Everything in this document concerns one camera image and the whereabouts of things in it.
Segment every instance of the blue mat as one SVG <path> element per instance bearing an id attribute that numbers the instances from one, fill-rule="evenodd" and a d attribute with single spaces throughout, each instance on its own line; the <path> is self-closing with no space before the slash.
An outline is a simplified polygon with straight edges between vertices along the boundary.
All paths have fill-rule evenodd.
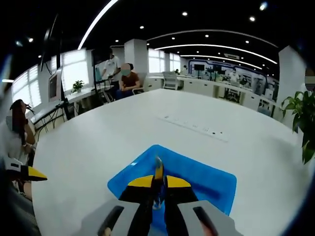
<path id="1" fill-rule="evenodd" d="M 109 190 L 119 198 L 135 178 L 154 175 L 156 156 L 162 160 L 166 175 L 185 179 L 191 184 L 199 200 L 208 200 L 226 215 L 230 214 L 236 190 L 234 175 L 194 161 L 160 145 L 151 146 L 108 181 Z M 164 205 L 160 210 L 153 210 L 152 224 L 166 232 L 164 210 Z"/>

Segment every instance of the computer monitor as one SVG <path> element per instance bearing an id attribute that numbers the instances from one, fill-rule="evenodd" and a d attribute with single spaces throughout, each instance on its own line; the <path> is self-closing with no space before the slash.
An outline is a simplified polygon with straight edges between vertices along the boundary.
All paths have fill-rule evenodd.
<path id="1" fill-rule="evenodd" d="M 205 70 L 205 65 L 202 65 L 202 64 L 195 64 L 195 65 L 193 66 L 193 68 L 194 68 L 195 70 Z"/>
<path id="2" fill-rule="evenodd" d="M 48 80 L 48 101 L 61 101 L 62 99 L 62 71 L 60 67 Z"/>

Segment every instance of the recessed light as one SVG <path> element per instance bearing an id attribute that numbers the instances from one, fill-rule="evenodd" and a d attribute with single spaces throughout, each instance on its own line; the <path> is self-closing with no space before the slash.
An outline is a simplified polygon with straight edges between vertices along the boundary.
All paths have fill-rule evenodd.
<path id="1" fill-rule="evenodd" d="M 268 3 L 267 3 L 266 1 L 264 1 L 264 2 L 260 5 L 259 10 L 263 11 L 263 10 L 265 10 L 265 9 L 267 8 L 267 6 L 268 6 Z"/>

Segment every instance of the ceiling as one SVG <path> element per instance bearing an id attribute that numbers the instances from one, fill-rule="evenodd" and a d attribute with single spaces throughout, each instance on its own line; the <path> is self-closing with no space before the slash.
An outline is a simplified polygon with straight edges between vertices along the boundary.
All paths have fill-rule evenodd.
<path id="1" fill-rule="evenodd" d="M 54 21 L 56 13 L 62 22 L 62 51 L 78 48 L 81 39 L 91 22 L 109 0 L 77 1 L 64 0 L 54 6 L 43 1 L 21 2 L 19 7 L 10 6 L 6 11 L 4 30 L 5 47 L 2 56 L 11 54 L 11 79 L 16 78 L 40 59 L 43 38 Z M 87 49 L 108 48 L 110 45 L 123 45 L 130 39 L 148 40 L 160 35 L 186 30 L 231 30 L 248 35 L 222 31 L 193 31 L 176 33 L 149 40 L 149 47 L 158 48 L 180 44 L 216 44 L 251 51 L 276 62 L 278 52 L 285 46 L 296 45 L 301 32 L 307 31 L 305 6 L 274 4 L 268 1 L 264 11 L 259 10 L 262 1 L 211 1 L 211 0 L 119 0 L 100 19 L 87 38 L 83 47 Z M 249 21 L 254 16 L 255 22 Z M 276 45 L 259 40 L 264 39 Z M 244 62 L 262 67 L 265 74 L 279 77 L 279 64 L 233 49 L 218 47 L 181 47 L 165 49 L 166 52 L 180 55 L 200 55 L 224 57 L 224 53 L 244 57 Z"/>

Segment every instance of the desk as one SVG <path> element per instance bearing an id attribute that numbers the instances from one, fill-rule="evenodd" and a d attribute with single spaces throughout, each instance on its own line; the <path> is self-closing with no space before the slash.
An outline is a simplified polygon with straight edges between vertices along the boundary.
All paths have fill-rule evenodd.
<path id="1" fill-rule="evenodd" d="M 212 126 L 228 142 L 157 118 L 165 114 Z M 32 183 L 37 223 L 43 236 L 74 235 L 87 214 L 115 198 L 108 180 L 160 144 L 237 177 L 230 216 L 239 232 L 280 235 L 308 187 L 291 163 L 296 142 L 274 119 L 199 94 L 157 89 L 115 101 L 40 139 L 34 167 L 48 180 Z"/>

